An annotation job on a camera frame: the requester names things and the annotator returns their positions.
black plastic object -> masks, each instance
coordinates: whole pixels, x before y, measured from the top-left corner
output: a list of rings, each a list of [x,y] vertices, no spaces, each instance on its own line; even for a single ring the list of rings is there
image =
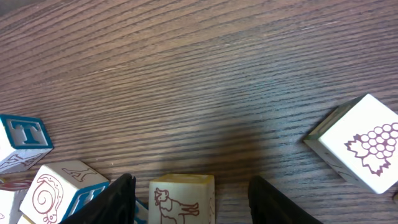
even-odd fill
[[[61,224],[133,224],[135,210],[136,178],[123,174]]]
[[[260,176],[248,191],[253,224],[322,224]]]

goat drawing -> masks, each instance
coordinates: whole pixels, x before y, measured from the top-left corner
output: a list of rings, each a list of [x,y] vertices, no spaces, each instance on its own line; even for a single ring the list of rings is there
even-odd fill
[[[160,210],[160,223],[162,224],[163,218],[174,220],[175,224],[185,224],[186,215],[199,215],[199,204],[193,205],[183,204],[177,200],[171,199],[168,190],[155,190],[155,205],[159,206]]]

white block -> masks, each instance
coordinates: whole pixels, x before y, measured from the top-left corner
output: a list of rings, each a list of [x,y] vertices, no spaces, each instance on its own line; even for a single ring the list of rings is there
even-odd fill
[[[100,194],[109,181],[80,161],[43,165],[21,205],[36,224],[60,223]]]
[[[149,184],[149,224],[215,224],[212,175],[167,174]]]
[[[398,115],[370,94],[338,107],[304,142],[352,184],[381,194],[398,181]]]
[[[22,215],[18,221],[18,224],[35,224],[35,223],[26,215]]]
[[[148,208],[140,200],[136,200],[134,224],[148,224]]]
[[[0,223],[16,224],[21,217],[19,210],[31,180],[18,180],[0,184]]]
[[[38,118],[0,114],[0,174],[25,171],[53,149]]]

wooden table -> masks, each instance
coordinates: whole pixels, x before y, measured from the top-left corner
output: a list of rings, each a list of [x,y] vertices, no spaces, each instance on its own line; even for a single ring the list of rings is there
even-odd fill
[[[397,223],[391,197],[344,182],[302,138],[370,92],[398,111],[398,1],[46,0],[0,17],[0,113],[36,116],[55,149],[109,179],[216,177],[217,223],[251,223],[260,174],[324,223]]]

red outline drawing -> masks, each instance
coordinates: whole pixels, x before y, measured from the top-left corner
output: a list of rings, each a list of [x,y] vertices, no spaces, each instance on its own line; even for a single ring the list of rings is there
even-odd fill
[[[193,205],[183,204],[177,200],[169,197],[168,190],[155,190],[155,205],[159,206],[160,224],[162,224],[163,217],[174,220],[175,224],[185,224],[186,215],[199,215],[199,203]]]
[[[43,174],[37,179],[38,185],[33,193],[32,204],[39,214],[45,215],[46,224],[57,223],[57,210],[63,197],[61,183],[53,176]]]
[[[0,190],[16,191],[28,189],[32,184],[31,180],[16,180],[0,184]]]
[[[22,158],[22,157],[14,154],[0,165],[0,169],[3,169],[8,166],[16,166],[18,164],[23,164],[24,166],[29,166],[34,161],[36,161],[36,159],[39,158],[41,155],[42,155],[42,153],[39,153],[37,155],[30,156],[28,158]]]
[[[87,168],[86,170],[68,170],[67,168],[62,168],[64,172],[71,175],[75,180],[83,182],[83,178],[89,174],[98,174],[95,170]]]
[[[367,167],[372,174],[380,177],[383,168],[388,169],[391,165],[387,159],[393,155],[396,149],[398,139],[392,134],[397,133],[398,123],[383,124],[367,134],[354,135],[354,141],[348,141],[345,146],[347,146],[347,150],[355,152],[356,158],[362,160],[363,167]]]

